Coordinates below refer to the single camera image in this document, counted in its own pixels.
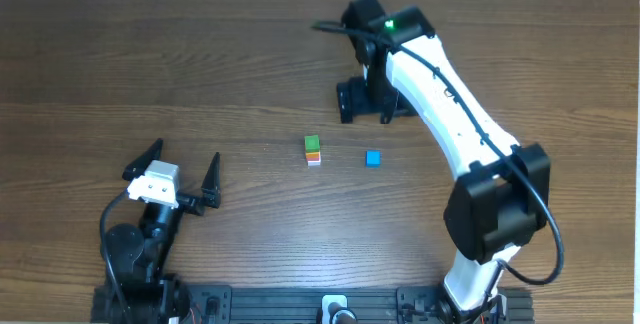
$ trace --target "cable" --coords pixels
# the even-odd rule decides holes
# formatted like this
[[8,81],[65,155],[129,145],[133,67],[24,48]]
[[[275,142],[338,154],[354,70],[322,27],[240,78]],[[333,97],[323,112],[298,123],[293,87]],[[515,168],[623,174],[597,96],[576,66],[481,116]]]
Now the cable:
[[471,121],[471,124],[473,124],[473,127],[475,128],[476,132],[478,132],[478,134],[480,135],[480,139],[484,143],[486,143],[489,146],[489,148],[493,152],[495,152],[496,155],[505,164],[507,164],[509,169],[511,169],[513,174],[515,174],[515,176],[520,180],[522,185],[524,185],[525,188],[527,188],[527,190],[533,195],[533,197],[536,200],[536,203],[539,206],[539,209],[544,213],[545,217],[547,218],[547,221],[549,222],[549,227],[553,232],[553,239],[556,244],[556,264],[551,274],[549,274],[549,276],[547,276],[545,279],[528,278],[525,275],[518,272],[516,269],[514,269],[512,266],[509,265],[509,263],[507,263],[504,260],[498,260],[498,265],[505,268],[507,271],[509,271],[509,273],[511,273],[513,276],[515,276],[520,281],[526,284],[545,285],[553,282],[560,275],[560,273],[562,272],[562,268],[564,267],[564,244],[562,243],[562,236],[560,235],[560,229],[558,228],[558,224],[556,223],[556,220],[553,217],[553,214],[551,214],[551,211],[549,210],[549,208],[547,207],[544,200],[542,199],[538,191],[535,189],[531,181],[529,181],[529,178],[527,178],[527,176],[524,175],[524,173],[522,173],[522,171],[516,166],[516,164],[514,164],[511,161],[509,157],[504,155],[504,153],[493,143],[493,141],[491,141],[491,139],[489,138],[489,135],[485,133],[484,129],[482,129],[482,126],[480,126],[480,123],[478,123],[478,120],[475,118],[475,116],[471,112],[471,109],[469,109],[467,104],[464,102],[464,99],[462,99],[462,97],[460,96],[456,88],[451,84],[451,82],[447,79],[447,77],[444,74],[442,74],[442,72],[436,66],[431,64],[428,60],[424,59],[423,57],[416,54],[415,52],[407,49],[403,45],[394,44],[390,40],[384,38],[382,35],[376,35],[373,33],[362,31],[362,30],[348,29],[342,26],[331,24],[331,23],[332,22],[318,22],[314,24],[311,28],[314,30],[327,32],[327,33],[355,36],[360,39],[370,40],[378,44],[386,45],[392,49],[402,51],[403,53],[407,54],[411,58],[417,60],[418,62],[426,66],[429,70],[433,72],[434,76],[437,76],[444,83],[444,85],[447,87],[447,90],[451,94],[451,97],[453,98],[454,102],[460,105],[464,113],[469,118],[469,121]]
[[107,263],[107,272],[109,273],[109,278],[111,279],[111,284],[113,285],[113,290],[116,292],[116,296],[118,297],[118,301],[120,302],[120,307],[122,309],[122,313],[124,314],[125,321],[127,324],[133,324],[133,318],[131,317],[131,308],[129,308],[129,304],[127,304],[126,299],[124,298],[124,293],[122,292],[122,288],[120,287],[120,283],[116,279],[116,274],[113,271],[113,265],[111,264],[111,256],[109,255],[109,248],[107,246],[107,233],[105,230],[105,226],[107,223],[107,217],[111,210],[127,195],[127,191],[124,190],[122,193],[118,194],[106,208],[102,212],[102,216],[100,217],[100,241],[102,242],[102,253],[104,255],[104,261]]

